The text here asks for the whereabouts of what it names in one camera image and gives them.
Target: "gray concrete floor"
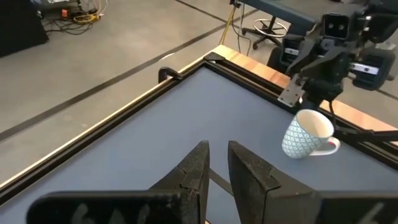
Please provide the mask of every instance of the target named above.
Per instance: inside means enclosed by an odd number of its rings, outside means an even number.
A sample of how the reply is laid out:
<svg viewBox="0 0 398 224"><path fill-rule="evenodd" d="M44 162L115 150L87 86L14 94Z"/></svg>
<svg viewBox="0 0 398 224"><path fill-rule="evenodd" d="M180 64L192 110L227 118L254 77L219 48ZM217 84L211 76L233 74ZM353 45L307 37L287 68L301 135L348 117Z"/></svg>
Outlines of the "gray concrete floor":
<svg viewBox="0 0 398 224"><path fill-rule="evenodd" d="M47 44L1 58L0 183L156 85L160 67L181 69L216 47L224 25L217 17L227 20L228 2L182 1L190 6L174 0L112 0L102 20L83 35L54 33ZM255 12L244 26L260 18L270 16ZM232 30L224 44L238 49ZM247 47L241 39L241 48ZM250 57L267 63L273 47L261 44ZM346 82L339 100L398 126L396 99ZM398 96L396 82L382 90ZM36 123L34 117L48 118Z"/></svg>

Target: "mug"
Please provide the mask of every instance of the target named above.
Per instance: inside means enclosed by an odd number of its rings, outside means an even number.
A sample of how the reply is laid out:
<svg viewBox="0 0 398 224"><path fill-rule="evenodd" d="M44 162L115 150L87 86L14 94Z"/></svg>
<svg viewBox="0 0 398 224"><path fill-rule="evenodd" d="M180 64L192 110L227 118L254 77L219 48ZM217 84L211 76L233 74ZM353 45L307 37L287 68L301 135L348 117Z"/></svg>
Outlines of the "mug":
<svg viewBox="0 0 398 224"><path fill-rule="evenodd" d="M340 141L332 137L334 132L332 123L323 114L300 110L287 128L282 149L294 159L330 155L340 147Z"/></svg>

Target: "patterned mug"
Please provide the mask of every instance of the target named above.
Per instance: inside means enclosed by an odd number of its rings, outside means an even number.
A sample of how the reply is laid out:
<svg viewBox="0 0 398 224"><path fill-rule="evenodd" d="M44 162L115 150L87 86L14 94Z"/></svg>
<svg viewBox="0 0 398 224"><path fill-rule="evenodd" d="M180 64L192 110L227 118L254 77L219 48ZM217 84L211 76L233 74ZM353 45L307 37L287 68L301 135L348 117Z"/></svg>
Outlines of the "patterned mug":
<svg viewBox="0 0 398 224"><path fill-rule="evenodd" d="M334 132L332 123L323 114L300 110L287 128L282 149L294 159L330 155L340 147L340 141L332 137Z"/></svg>

